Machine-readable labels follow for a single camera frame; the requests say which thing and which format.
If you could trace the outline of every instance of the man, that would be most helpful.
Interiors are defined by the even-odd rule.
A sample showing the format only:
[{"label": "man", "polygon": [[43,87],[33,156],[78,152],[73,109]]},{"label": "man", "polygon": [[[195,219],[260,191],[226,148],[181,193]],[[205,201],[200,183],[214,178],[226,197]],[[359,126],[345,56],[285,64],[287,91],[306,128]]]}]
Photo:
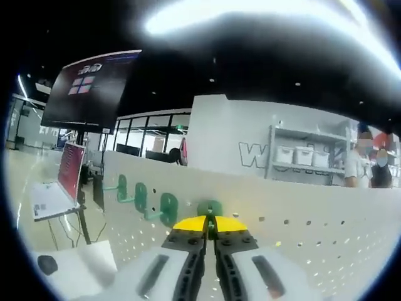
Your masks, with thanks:
[{"label": "man", "polygon": [[373,136],[367,125],[359,124],[358,142],[345,161],[345,186],[370,188],[372,169],[369,153],[373,150]]}]

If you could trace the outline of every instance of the dark shirt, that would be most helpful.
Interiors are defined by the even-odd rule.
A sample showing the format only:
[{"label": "dark shirt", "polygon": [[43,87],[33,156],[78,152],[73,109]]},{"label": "dark shirt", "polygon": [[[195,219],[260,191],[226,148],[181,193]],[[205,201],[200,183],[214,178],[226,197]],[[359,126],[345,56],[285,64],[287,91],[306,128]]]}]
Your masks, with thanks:
[{"label": "dark shirt", "polygon": [[393,177],[391,176],[390,169],[388,165],[380,167],[379,165],[374,165],[372,167],[372,188],[388,188],[392,183]]}]

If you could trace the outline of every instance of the laptop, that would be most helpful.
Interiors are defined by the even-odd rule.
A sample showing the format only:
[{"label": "laptop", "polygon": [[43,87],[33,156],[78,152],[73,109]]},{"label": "laptop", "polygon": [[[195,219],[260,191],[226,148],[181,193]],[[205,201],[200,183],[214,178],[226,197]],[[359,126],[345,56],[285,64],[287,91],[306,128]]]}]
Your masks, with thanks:
[{"label": "laptop", "polygon": [[85,147],[67,142],[63,148],[55,182],[35,183],[31,190],[32,214],[35,221],[76,212],[78,186]]}]

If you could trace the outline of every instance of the fluorescent light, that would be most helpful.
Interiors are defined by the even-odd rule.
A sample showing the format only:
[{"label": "fluorescent light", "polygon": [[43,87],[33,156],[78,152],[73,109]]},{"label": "fluorescent light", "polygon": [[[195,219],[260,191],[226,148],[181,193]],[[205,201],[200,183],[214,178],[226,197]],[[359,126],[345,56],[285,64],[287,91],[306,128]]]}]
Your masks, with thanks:
[{"label": "fluorescent light", "polygon": [[[19,87],[21,88],[21,90],[22,90],[22,92],[23,92],[23,94],[24,94],[25,100],[26,100],[27,102],[31,103],[34,107],[38,107],[37,105],[35,105],[35,104],[28,98],[28,96],[27,96],[27,94],[26,94],[26,91],[25,91],[25,88],[24,88],[24,85],[23,85],[23,81],[22,81],[22,79],[21,79],[21,75],[18,75],[18,83],[19,83]],[[36,115],[39,117],[39,119],[42,120],[42,117],[39,116],[39,113],[35,110],[35,108],[32,108],[32,109],[33,109],[33,111],[36,113]]]},{"label": "fluorescent light", "polygon": [[28,96],[26,94],[26,91],[25,91],[25,88],[24,88],[24,85],[23,85],[23,81],[21,79],[21,75],[18,75],[18,83],[19,83],[19,87],[21,88],[21,90],[22,90],[22,92],[24,94],[24,97],[28,99]]},{"label": "fluorescent light", "polygon": [[[362,10],[351,1],[343,1],[358,20],[364,22]],[[373,54],[398,78],[401,71],[392,54],[364,26],[355,24],[318,1],[310,0],[183,0],[171,4],[149,19],[145,29],[152,35],[172,33],[191,25],[205,23],[227,13],[273,14],[275,16],[307,16],[351,37]]]}]

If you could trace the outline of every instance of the shelf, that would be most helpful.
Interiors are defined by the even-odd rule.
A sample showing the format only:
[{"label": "shelf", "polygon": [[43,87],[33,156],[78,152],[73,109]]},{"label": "shelf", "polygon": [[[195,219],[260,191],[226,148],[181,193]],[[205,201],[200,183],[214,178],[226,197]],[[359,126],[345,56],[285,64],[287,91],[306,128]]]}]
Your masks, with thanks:
[{"label": "shelf", "polygon": [[346,142],[346,137],[339,135],[333,135],[322,132],[308,132],[304,130],[290,130],[290,129],[283,129],[281,127],[276,127],[276,135],[287,138],[312,140],[315,142],[326,142],[326,143]]},{"label": "shelf", "polygon": [[315,166],[288,164],[288,163],[281,163],[281,162],[273,162],[273,166],[292,168],[292,169],[303,169],[306,171],[328,172],[330,174],[345,174],[345,171],[343,171],[342,169],[337,169],[337,168],[315,167]]}]

